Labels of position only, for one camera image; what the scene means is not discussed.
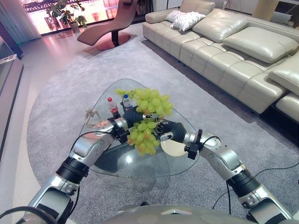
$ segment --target glass coffee table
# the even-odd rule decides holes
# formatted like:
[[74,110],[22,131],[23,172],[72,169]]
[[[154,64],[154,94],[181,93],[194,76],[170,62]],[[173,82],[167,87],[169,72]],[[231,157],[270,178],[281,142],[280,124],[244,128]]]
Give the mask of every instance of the glass coffee table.
[[[117,103],[119,113],[124,114],[120,102],[121,96],[117,95],[115,90],[133,90],[136,88],[145,88],[140,83],[131,79],[120,79],[110,85],[101,95],[98,102],[94,105],[93,110],[97,109],[102,120],[112,117],[108,109],[107,98],[111,97]],[[90,122],[96,122],[97,117],[94,116]],[[175,109],[172,110],[171,116],[166,116],[165,119],[174,122],[181,122],[187,131],[196,132],[194,127]],[[96,129],[84,125],[80,134],[95,131]],[[177,175],[185,172],[192,167],[198,160],[198,155],[195,160],[191,160],[188,154],[182,156],[171,156],[167,154],[161,146],[156,147],[156,154],[139,155],[134,146],[127,143],[120,144],[119,141],[114,141],[111,147],[97,160],[97,162],[90,168],[90,170],[119,177],[128,178],[153,178]]]

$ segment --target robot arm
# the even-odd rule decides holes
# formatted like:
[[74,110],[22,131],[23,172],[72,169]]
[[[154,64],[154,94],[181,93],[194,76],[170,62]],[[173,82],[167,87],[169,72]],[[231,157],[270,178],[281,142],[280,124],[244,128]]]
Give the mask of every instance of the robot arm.
[[121,143],[127,141],[127,129],[124,118],[110,119],[100,122],[97,131],[77,138],[67,159],[42,186],[29,206],[46,211],[59,224],[65,223],[73,207],[70,196],[75,194],[83,177],[87,177],[89,168],[116,138]]
[[[127,141],[127,129],[132,127],[134,122],[151,118],[157,118],[157,115],[127,111],[123,118],[102,121],[98,131],[81,135],[75,141],[67,159],[39,190],[29,206],[42,209],[59,224],[64,224],[73,208],[70,196],[79,189],[89,168],[115,139],[121,143]],[[197,153],[204,157],[229,183],[243,207],[250,209],[252,220],[265,224],[269,220],[271,223],[279,223],[292,219],[287,209],[250,174],[239,156],[227,146],[223,146],[217,137],[202,134],[202,130],[198,133],[187,132],[182,124],[167,120],[159,121],[156,132],[161,141],[173,139],[184,143],[189,158],[195,159]],[[30,217],[30,213],[25,214],[23,219],[26,220],[26,217]]]
[[209,134],[187,132],[182,124],[164,120],[157,128],[160,140],[173,139],[184,143],[188,157],[195,159],[196,154],[205,158],[213,169],[227,181],[238,196],[242,206],[249,209],[249,217],[259,224],[279,223],[293,219],[287,209],[254,178],[239,156],[218,137]]

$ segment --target reclining sofa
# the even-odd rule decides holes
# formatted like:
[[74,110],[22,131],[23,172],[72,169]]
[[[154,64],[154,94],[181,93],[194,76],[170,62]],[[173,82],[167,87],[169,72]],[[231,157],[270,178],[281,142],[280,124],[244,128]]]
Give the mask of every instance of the reclining sofa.
[[270,105],[299,122],[299,31],[183,0],[181,12],[206,17],[181,32],[165,20],[176,8],[149,13],[143,36],[255,112]]

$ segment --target floor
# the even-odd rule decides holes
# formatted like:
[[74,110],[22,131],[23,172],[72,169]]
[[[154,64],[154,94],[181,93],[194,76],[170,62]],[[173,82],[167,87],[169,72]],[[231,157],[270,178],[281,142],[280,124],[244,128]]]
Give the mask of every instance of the floor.
[[[131,25],[125,31],[142,35],[142,24]],[[0,213],[27,205],[40,188],[28,161],[28,118],[36,97],[53,74],[78,54],[86,54],[88,57],[97,54],[95,48],[78,42],[78,35],[63,32],[44,36],[21,46],[24,52],[21,60],[24,71],[0,163],[0,198],[2,202],[6,202],[0,203]]]

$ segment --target rug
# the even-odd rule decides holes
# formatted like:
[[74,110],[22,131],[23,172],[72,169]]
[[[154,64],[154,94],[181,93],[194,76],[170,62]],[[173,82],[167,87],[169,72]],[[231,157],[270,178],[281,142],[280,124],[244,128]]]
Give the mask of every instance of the rug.
[[[298,149],[292,143],[276,138],[269,127],[238,116],[231,105],[228,108],[147,48],[144,40],[139,35],[92,57],[81,52],[40,92],[29,117],[27,146],[31,167],[41,185],[68,156],[84,123],[85,108],[92,107],[105,89],[121,78],[169,94],[175,108],[195,129],[219,136],[239,154],[252,174],[298,162]],[[298,167],[265,171],[258,180],[294,214],[299,210],[298,174]],[[79,224],[99,223],[124,205],[144,201],[211,208],[226,191],[225,182],[203,158],[176,176],[140,180],[90,171],[81,183],[77,208],[71,216]],[[228,212],[227,196],[215,208]],[[245,218],[246,213],[232,194],[232,214]]]

